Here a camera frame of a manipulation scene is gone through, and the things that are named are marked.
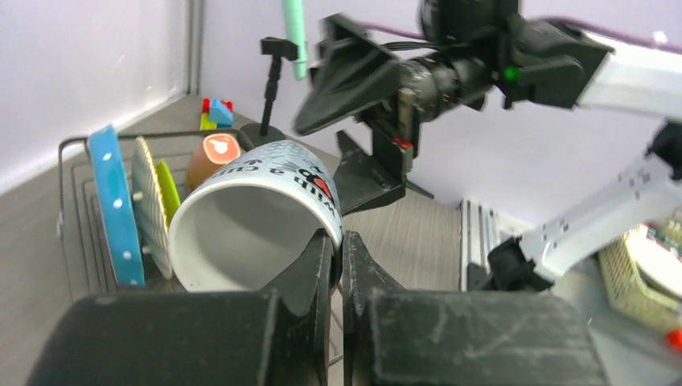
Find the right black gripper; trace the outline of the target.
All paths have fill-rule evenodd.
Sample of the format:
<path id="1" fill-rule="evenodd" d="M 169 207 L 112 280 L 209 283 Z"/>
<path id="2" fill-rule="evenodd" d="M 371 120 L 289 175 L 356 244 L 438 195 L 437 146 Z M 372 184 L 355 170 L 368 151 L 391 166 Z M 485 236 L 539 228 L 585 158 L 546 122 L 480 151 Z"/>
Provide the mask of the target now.
<path id="1" fill-rule="evenodd" d="M 571 109 L 612 48 L 554 19 L 526 19 L 517 1 L 424 1 L 421 30 L 434 53 L 401 60 L 344 14 L 323 20 L 321 67 L 293 122 L 306 136 L 396 93 L 396 142 L 374 133 L 372 154 L 345 131 L 334 181 L 342 215 L 405 197 L 420 126 L 458 106 L 479 111 L 491 88 L 516 102 Z"/>

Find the wire dish rack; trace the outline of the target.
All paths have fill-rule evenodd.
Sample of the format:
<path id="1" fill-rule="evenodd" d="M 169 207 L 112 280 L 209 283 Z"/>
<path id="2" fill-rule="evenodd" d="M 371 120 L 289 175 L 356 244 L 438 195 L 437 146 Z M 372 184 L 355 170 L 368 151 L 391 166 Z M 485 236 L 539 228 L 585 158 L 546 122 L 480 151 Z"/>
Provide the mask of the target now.
<path id="1" fill-rule="evenodd" d="M 132 188 L 131 149 L 137 134 L 118 134 L 108 125 L 87 137 L 63 140 L 58 147 L 57 235 L 62 245 L 70 298 L 129 291 L 173 291 L 141 236 Z"/>

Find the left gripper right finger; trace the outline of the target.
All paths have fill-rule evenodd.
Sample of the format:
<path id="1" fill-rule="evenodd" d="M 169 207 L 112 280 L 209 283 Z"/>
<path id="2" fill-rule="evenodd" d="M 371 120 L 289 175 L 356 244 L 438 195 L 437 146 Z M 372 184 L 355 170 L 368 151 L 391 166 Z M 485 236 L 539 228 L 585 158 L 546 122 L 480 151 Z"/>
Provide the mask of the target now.
<path id="1" fill-rule="evenodd" d="M 403 288 L 357 232 L 343 253 L 347 385 L 608 385 L 587 324 L 551 295 Z"/>

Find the small grey cup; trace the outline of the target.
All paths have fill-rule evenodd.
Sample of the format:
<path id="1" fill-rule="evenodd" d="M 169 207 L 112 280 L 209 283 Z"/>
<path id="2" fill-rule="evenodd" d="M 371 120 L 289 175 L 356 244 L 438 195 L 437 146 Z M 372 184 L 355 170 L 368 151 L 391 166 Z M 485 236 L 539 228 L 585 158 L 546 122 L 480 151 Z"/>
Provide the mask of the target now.
<path id="1" fill-rule="evenodd" d="M 258 290 L 292 264 L 320 228 L 343 240 L 339 194 L 323 161 L 291 140 L 222 166 L 184 200 L 168 231 L 188 292 Z"/>

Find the blue polka dot plate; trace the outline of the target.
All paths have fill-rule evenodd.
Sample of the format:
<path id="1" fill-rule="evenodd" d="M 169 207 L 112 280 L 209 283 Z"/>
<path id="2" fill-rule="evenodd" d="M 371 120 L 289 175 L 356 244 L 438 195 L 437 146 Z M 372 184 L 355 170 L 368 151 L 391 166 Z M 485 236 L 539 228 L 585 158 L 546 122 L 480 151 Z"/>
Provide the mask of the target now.
<path id="1" fill-rule="evenodd" d="M 131 193 L 115 129 L 108 125 L 88 136 L 105 239 L 118 285 L 142 288 L 145 274 Z"/>

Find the woven bamboo tray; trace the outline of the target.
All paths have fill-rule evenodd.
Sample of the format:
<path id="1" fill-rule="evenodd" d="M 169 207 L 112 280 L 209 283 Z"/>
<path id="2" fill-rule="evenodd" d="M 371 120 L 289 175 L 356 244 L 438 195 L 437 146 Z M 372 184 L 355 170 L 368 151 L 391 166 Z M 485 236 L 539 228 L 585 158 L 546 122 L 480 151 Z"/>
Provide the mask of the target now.
<path id="1" fill-rule="evenodd" d="M 174 276 L 168 253 L 168 225 L 160 184 L 149 146 L 144 137 L 135 139 L 131 163 L 134 213 L 142 237 L 142 254 L 151 257 L 161 275 Z"/>

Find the lime green saucer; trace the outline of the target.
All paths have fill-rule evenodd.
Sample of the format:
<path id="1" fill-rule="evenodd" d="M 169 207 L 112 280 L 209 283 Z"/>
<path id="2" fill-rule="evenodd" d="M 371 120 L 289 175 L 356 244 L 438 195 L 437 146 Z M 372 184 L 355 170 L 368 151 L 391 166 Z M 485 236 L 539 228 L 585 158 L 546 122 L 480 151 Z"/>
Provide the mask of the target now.
<path id="1" fill-rule="evenodd" d="M 156 175 L 162 197 L 162 204 L 166 214 L 166 224 L 169 225 L 176 211 L 181 205 L 178 188 L 165 160 L 160 160 L 156 165 Z"/>

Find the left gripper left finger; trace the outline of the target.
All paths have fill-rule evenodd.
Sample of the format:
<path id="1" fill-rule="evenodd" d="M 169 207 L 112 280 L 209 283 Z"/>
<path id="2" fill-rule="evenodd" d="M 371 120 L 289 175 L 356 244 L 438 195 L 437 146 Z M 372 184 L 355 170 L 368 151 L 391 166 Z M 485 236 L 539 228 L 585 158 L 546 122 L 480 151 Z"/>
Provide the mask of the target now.
<path id="1" fill-rule="evenodd" d="M 74 303 L 30 385 L 324 385 L 334 249 L 318 230 L 255 292 L 116 294 Z"/>

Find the pink mug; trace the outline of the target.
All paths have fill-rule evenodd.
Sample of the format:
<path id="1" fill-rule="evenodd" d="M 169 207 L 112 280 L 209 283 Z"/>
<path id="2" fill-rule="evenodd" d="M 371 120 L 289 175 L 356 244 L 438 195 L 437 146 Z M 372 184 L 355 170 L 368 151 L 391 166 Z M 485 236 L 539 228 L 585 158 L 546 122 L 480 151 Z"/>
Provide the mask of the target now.
<path id="1" fill-rule="evenodd" d="M 196 148 L 186 168 L 189 192 L 196 189 L 222 166 L 241 156 L 236 138 L 228 133 L 213 133 L 205 137 Z"/>

